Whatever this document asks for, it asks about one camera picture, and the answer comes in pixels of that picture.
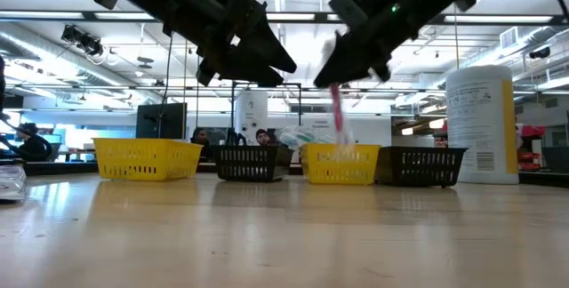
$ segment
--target plastic basket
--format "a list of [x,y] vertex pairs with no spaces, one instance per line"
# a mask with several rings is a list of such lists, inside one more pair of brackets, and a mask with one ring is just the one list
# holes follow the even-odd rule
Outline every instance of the plastic basket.
[[397,186],[454,186],[465,148],[385,147],[375,179]]
[[349,152],[339,152],[333,144],[309,143],[302,146],[301,161],[305,177],[313,184],[372,184],[381,146],[352,147]]
[[288,174],[293,150],[279,146],[213,146],[220,179],[270,182]]
[[169,180],[196,174],[201,145],[160,139],[94,139],[102,178]]

